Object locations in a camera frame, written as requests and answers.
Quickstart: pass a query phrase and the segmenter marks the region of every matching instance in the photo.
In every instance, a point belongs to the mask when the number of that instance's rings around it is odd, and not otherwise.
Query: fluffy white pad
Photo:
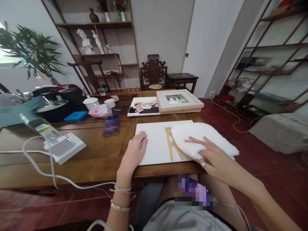
[[[229,141],[215,130],[215,128],[208,124],[180,124],[173,127],[171,133],[179,149],[193,159],[202,159],[203,157],[198,154],[198,152],[206,148],[201,144],[184,142],[184,140],[188,140],[189,136],[202,141],[204,141],[203,137],[205,136],[232,158],[233,156],[239,155],[237,148],[230,144]]]

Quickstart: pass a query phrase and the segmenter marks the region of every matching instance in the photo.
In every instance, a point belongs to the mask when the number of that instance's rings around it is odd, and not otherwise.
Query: glass cup
[[[105,89],[104,89],[104,88],[99,88],[99,89],[97,89],[97,91],[98,91],[98,93],[99,93],[100,95],[106,95]]]

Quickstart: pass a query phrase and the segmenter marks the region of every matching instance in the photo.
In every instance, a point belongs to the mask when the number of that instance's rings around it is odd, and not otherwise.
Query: shelf unit
[[[63,23],[56,23],[55,18],[53,17],[51,11],[48,9],[47,4],[45,1],[50,1],[52,3],[52,5],[54,6],[55,10],[57,11],[57,13],[60,15],[61,20],[63,21]],[[95,58],[98,60],[101,60],[102,57],[114,57],[116,63],[117,63],[117,69],[118,72],[121,73],[119,76],[110,76],[110,75],[105,75],[106,80],[108,81],[108,79],[110,79],[110,77],[113,80],[113,83],[115,85],[116,90],[113,92],[120,92],[123,91],[121,89],[121,86],[119,84],[119,79],[118,77],[121,77],[124,74],[124,69],[123,67],[133,67],[136,66],[137,71],[138,71],[138,78],[139,78],[139,82],[140,82],[140,87],[142,84],[142,79],[140,77],[140,69],[139,69],[139,61],[138,61],[138,53],[137,53],[137,46],[136,46],[136,36],[135,36],[135,29],[134,29],[134,22],[133,22],[133,14],[132,14],[132,6],[131,6],[131,1],[128,0],[126,3],[126,8],[128,8],[129,12],[130,12],[130,18],[131,21],[112,21],[112,22],[89,22],[89,23],[66,23],[65,18],[62,14],[62,11],[57,3],[57,0],[41,0],[41,2],[43,3],[46,11],[48,12],[52,22],[54,23],[56,29],[58,30],[61,38],[63,39],[63,42],[65,44],[65,46],[67,47],[67,49],[69,50],[73,60],[75,62],[77,62],[77,58],[81,59],[81,61],[86,61],[87,58]],[[132,29],[132,33],[133,33],[133,40],[134,40],[134,47],[135,47],[135,55],[136,55],[136,63],[128,63],[128,64],[122,64],[121,63],[121,58],[120,58],[120,54],[115,53],[115,54],[108,54],[105,53],[105,44],[102,43],[102,39],[108,44],[107,40],[106,40],[106,36],[105,36],[105,29],[123,29],[123,28],[131,28]],[[60,29],[65,29],[68,32],[68,36],[70,38],[70,40],[72,41],[73,45],[76,47],[78,54],[74,54],[73,51],[70,49],[69,45],[67,44],[67,41],[64,38],[63,33],[61,32]],[[82,54],[78,48],[77,42],[74,39],[74,36],[71,32],[71,30],[76,30],[76,29],[83,29],[83,30],[94,30],[96,32],[96,34],[98,35],[100,44],[103,48],[103,54],[90,54],[90,55],[86,55],[86,54]],[[91,93],[92,89],[88,89],[87,85],[90,87],[90,85],[92,84],[92,82],[90,81],[90,79],[83,73],[83,71],[79,68],[79,71],[81,73],[81,75],[83,76],[83,79],[81,77],[79,77],[80,81],[82,82],[83,86],[86,88],[88,93]],[[103,78],[103,76],[101,74],[96,75],[96,78],[101,79]],[[114,78],[117,79],[118,82],[118,87],[114,81]]]
[[[253,123],[256,123],[256,120],[259,116],[252,116],[251,114],[247,114],[245,112],[245,110],[243,109],[243,105],[248,105],[255,97],[256,95],[253,94],[249,94],[248,92],[252,89],[252,87],[256,84],[256,82],[259,80],[259,78],[262,75],[268,76],[267,80],[261,85],[261,87],[258,89],[258,92],[268,83],[268,81],[273,77],[273,76],[286,76],[286,75],[291,75],[303,62],[306,62],[308,55],[306,55],[305,58],[303,58],[303,60],[300,61],[296,61],[296,60],[292,60],[292,58],[294,57],[294,55],[304,46],[307,46],[308,43],[303,43],[303,41],[307,38],[308,33],[306,33],[304,35],[304,37],[295,44],[287,44],[287,42],[290,40],[290,38],[294,35],[294,33],[296,33],[297,29],[301,26],[301,24],[305,21],[305,19],[308,17],[308,9],[306,7],[299,7],[299,8],[292,8],[287,12],[283,12],[279,15],[276,16],[269,16],[269,17],[263,17],[266,10],[268,9],[269,5],[271,4],[272,0],[270,0],[265,8],[265,10],[263,11],[260,19],[258,20],[256,26],[254,27],[251,35],[249,36],[248,41],[246,42],[244,48],[242,49],[234,67],[232,68],[226,82],[224,83],[218,97],[217,97],[217,101],[220,102],[221,104],[225,105],[226,107],[228,107],[230,110],[232,110],[233,112],[241,115],[242,117],[252,121]],[[288,36],[288,38],[284,41],[283,44],[280,45],[270,45],[270,46],[259,46],[261,40],[263,39],[263,37],[265,36],[265,34],[267,33],[268,29],[270,28],[270,26],[272,25],[272,23],[275,20],[278,19],[282,19],[282,18],[286,18],[292,15],[296,15],[296,14],[300,14],[300,13],[304,13],[306,12],[306,14],[304,14],[303,18],[300,20],[300,22],[297,24],[297,26],[293,29],[293,31],[290,33],[290,35]],[[265,30],[263,31],[261,37],[259,38],[259,40],[257,41],[256,46],[253,47],[248,47],[248,43],[251,40],[254,32],[256,31],[258,25],[260,24],[260,22],[268,22],[267,27],[265,28]],[[253,56],[254,52],[256,51],[256,49],[260,49],[260,48],[271,48],[271,49],[276,49],[278,47],[282,47],[282,48],[288,48],[288,47],[295,47],[296,50],[292,53],[292,55],[283,63],[283,65],[279,68],[279,70],[275,71],[274,73],[268,74],[268,73],[264,73],[261,71],[249,71],[249,70],[242,70],[242,69],[238,69],[237,64],[239,63],[240,58],[242,57],[244,51],[247,51],[248,49],[252,49],[251,53],[250,53],[250,57]],[[287,63],[289,62],[297,62],[298,64],[287,74],[281,74],[281,70],[285,67],[285,65],[287,65]],[[254,82],[252,83],[251,87],[247,90],[246,93],[244,93],[244,95],[242,96],[242,98],[240,99],[240,101],[237,104],[231,104],[229,102],[224,101],[221,96],[222,95],[227,95],[229,94],[229,92],[234,89],[233,87],[230,87],[227,85],[228,80],[230,79],[232,74],[235,74],[236,79],[239,78],[239,76],[241,75],[241,73],[244,72],[248,72],[248,73],[255,73],[257,74],[257,77],[255,78]],[[306,100],[304,103],[298,104],[296,103],[296,101],[302,97],[304,94],[306,94],[308,92],[308,88],[303,91],[302,93],[300,93],[291,103],[286,104],[286,105],[281,105],[283,107],[282,110],[279,111],[279,113],[287,113],[287,112],[294,112],[295,110],[297,110],[298,108],[300,108],[301,106],[305,105],[308,100]]]

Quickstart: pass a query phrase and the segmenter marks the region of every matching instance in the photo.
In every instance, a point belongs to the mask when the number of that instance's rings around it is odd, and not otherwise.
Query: carved wooden chair
[[[81,62],[76,62],[74,64],[67,63],[67,65],[69,65],[69,66],[74,68],[74,70],[75,70],[77,76],[79,77],[80,81],[82,82],[83,86],[87,89],[87,87],[86,87],[85,83],[83,82],[79,72],[76,69],[77,66],[83,66],[83,68],[85,69],[85,71],[86,71],[86,73],[88,75],[87,78],[85,78],[85,80],[87,81],[87,83],[88,83],[88,80],[91,82],[91,84],[95,88],[95,93],[97,93],[97,89],[101,88],[101,86],[99,85],[97,77],[96,77],[96,75],[95,75],[95,73],[94,73],[94,71],[93,71],[93,69],[91,67],[91,65],[94,65],[94,64],[98,65],[98,67],[100,69],[100,72],[102,74],[102,77],[103,77],[103,79],[105,81],[105,84],[107,86],[108,92],[110,92],[110,88],[109,88],[108,82],[106,80],[106,77],[105,77],[105,75],[103,73],[103,70],[102,70],[102,67],[101,67],[101,64],[102,64],[101,60],[97,61],[97,62],[95,62],[95,61],[81,61]]]
[[[143,67],[140,68],[140,74],[143,79],[149,79],[150,85],[159,83],[159,79],[165,77],[165,82],[167,82],[167,66],[166,62],[159,61],[159,54],[148,55],[148,61],[146,63],[142,62]]]

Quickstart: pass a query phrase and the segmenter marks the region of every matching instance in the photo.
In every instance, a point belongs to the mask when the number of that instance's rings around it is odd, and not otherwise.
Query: bracelet
[[[119,211],[123,211],[123,212],[129,211],[131,209],[131,207],[122,208],[120,206],[115,205],[113,202],[111,202],[111,207],[114,208],[115,210],[119,210]]]
[[[109,189],[112,192],[125,192],[130,194],[130,190],[132,189],[132,187],[130,187],[129,189],[119,189],[116,185],[115,185],[115,189]]]

